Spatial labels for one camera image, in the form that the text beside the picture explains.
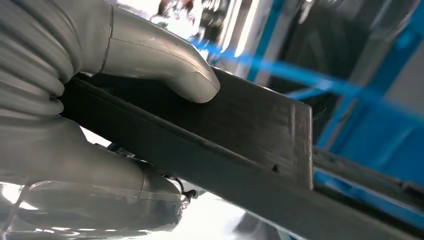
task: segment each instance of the robotic hand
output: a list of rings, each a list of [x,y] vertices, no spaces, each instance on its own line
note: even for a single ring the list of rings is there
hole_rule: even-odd
[[[220,84],[197,50],[103,0],[1,0],[0,39],[3,239],[173,229],[179,190],[147,164],[88,143],[78,124],[57,116],[63,105],[56,97],[86,72],[155,78],[205,103]]]

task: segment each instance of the bright light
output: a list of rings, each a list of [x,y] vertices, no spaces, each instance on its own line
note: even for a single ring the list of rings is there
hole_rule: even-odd
[[[22,186],[9,183],[9,182],[0,182],[1,195],[5,199],[7,199],[11,204],[16,204],[18,202],[19,196],[21,195]],[[28,204],[27,202],[23,201],[20,203],[19,208],[26,209],[26,210],[38,210],[33,205]]]
[[[58,227],[58,226],[54,226],[51,229],[57,230],[57,231],[66,231],[66,230],[70,230],[69,227]]]
[[[77,236],[77,235],[80,235],[80,233],[76,231],[72,232],[71,234],[64,234],[64,236]]]
[[[253,0],[249,12],[247,13],[246,22],[244,22],[243,30],[241,31],[240,40],[238,41],[237,49],[234,57],[239,57],[245,50],[246,42],[252,28],[253,19],[255,18],[256,10],[258,9],[259,0]]]
[[[233,36],[234,27],[236,26],[237,16],[239,15],[240,6],[242,5],[242,0],[237,0],[234,5],[234,11],[231,15],[231,20],[229,21],[228,31],[225,34],[224,43],[222,45],[221,53],[227,50],[230,45],[231,37]]]

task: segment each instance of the shiny reflective surface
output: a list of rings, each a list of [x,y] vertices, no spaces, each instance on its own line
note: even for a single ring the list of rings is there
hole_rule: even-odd
[[[0,172],[2,239],[143,236],[173,230],[182,216],[179,194],[26,179]]]

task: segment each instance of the blue metal frame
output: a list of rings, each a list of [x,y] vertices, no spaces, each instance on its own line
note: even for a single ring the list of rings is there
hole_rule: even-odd
[[[267,48],[270,44],[273,32],[276,28],[278,19],[283,12],[285,0],[274,0],[272,2],[271,10],[269,11],[268,19],[266,20],[265,27],[263,28],[262,36],[260,37],[259,44],[257,46],[255,56],[257,58],[263,58]],[[247,80],[254,82],[256,76],[259,73],[259,69],[251,68],[247,74]]]
[[[383,97],[410,57],[423,42],[424,3],[421,3],[409,25],[401,33],[392,50],[382,63],[368,89]],[[331,139],[341,117],[351,105],[351,97],[343,99],[340,107],[322,133],[318,147],[324,147]],[[337,136],[330,151],[359,162],[404,181],[424,185],[420,162],[421,143],[424,141],[424,125],[414,117],[404,114],[400,108],[382,106],[364,99],[358,101],[346,125]],[[381,196],[367,192],[334,179],[324,173],[315,174],[315,180],[333,189],[375,206],[416,227],[424,229],[424,214],[389,202]]]

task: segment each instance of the gray surface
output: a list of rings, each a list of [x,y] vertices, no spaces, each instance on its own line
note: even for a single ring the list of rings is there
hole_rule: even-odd
[[[424,115],[423,59],[424,43],[421,43],[386,94],[390,100],[419,115]]]
[[[133,44],[141,36],[148,37],[147,45]],[[78,124],[56,117],[63,111],[56,97],[75,73],[95,74],[107,57],[105,71],[129,76],[136,69],[138,74],[132,77],[166,72],[158,75],[165,81],[180,76],[166,83],[186,99],[207,102],[220,85],[190,44],[135,15],[114,13],[103,0],[2,0],[0,39],[0,169],[27,175],[30,183],[62,181],[178,193],[145,164],[89,144]],[[166,45],[174,47],[164,57],[157,46]],[[162,57],[149,68],[140,68],[155,56]],[[93,211],[105,211],[101,202],[98,206]],[[166,218],[153,208],[148,211]],[[101,224],[100,216],[92,220]],[[145,216],[137,215],[141,220]],[[168,220],[178,222],[178,218]]]

